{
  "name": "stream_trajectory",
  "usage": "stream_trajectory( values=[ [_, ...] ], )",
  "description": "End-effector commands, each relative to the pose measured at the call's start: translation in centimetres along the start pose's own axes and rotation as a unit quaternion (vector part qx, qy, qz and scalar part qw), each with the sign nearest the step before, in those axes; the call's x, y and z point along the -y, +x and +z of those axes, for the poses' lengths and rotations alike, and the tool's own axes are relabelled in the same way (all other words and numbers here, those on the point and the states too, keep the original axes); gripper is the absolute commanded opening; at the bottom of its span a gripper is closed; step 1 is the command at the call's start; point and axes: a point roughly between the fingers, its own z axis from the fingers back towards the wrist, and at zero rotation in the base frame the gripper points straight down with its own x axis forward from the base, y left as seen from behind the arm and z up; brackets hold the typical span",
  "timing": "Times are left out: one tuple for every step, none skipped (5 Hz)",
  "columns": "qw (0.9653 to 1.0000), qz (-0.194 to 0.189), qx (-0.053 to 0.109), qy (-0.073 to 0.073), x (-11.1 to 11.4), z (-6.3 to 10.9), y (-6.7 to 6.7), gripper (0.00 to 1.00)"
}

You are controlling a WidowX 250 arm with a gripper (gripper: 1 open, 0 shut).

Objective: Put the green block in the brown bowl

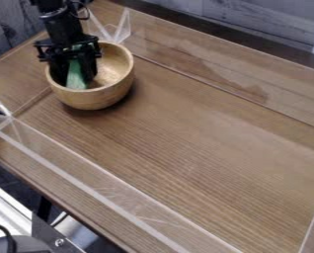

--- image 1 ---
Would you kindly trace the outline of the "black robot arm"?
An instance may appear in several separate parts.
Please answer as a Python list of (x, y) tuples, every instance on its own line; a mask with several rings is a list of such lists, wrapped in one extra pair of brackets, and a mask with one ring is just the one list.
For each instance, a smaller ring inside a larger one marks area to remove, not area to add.
[(97, 59), (102, 57), (99, 39), (83, 31), (78, 15), (79, 0), (30, 0), (38, 8), (50, 37), (35, 42), (39, 61), (50, 66), (53, 80), (66, 88), (86, 90), (98, 75)]

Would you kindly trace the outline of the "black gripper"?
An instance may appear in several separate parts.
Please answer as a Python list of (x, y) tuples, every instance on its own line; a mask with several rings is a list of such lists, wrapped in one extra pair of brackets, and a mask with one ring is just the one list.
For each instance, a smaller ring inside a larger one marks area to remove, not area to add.
[(39, 53), (39, 61), (50, 63), (53, 80), (66, 85), (70, 59), (77, 59), (81, 64), (83, 80), (90, 83), (98, 74), (97, 58), (102, 56), (99, 39), (95, 36), (85, 35), (83, 40), (70, 45), (54, 43), (51, 38), (34, 42)]

